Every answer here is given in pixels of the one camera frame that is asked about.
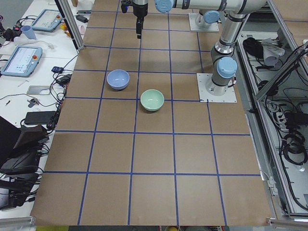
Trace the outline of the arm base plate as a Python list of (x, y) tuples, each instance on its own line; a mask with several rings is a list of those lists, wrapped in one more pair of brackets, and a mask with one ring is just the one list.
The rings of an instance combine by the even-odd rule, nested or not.
[(189, 13), (189, 24), (191, 32), (206, 32), (206, 33), (218, 33), (218, 23), (207, 23), (200, 13)]
[(212, 82), (211, 73), (197, 73), (199, 101), (203, 103), (237, 103), (233, 82), (220, 87)]

